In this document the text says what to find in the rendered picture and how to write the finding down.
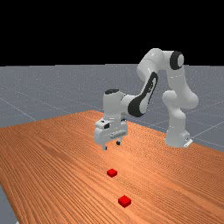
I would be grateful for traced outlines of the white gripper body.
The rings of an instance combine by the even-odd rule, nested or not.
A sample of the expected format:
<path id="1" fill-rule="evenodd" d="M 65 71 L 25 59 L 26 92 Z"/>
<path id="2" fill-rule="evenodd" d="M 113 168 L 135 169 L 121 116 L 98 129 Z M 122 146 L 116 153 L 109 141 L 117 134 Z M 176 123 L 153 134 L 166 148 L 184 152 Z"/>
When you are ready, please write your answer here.
<path id="1" fill-rule="evenodd" d="M 108 120 L 102 118 L 94 126 L 94 141 L 100 145 L 115 139 L 120 143 L 128 135 L 128 124 L 124 116 Z"/>

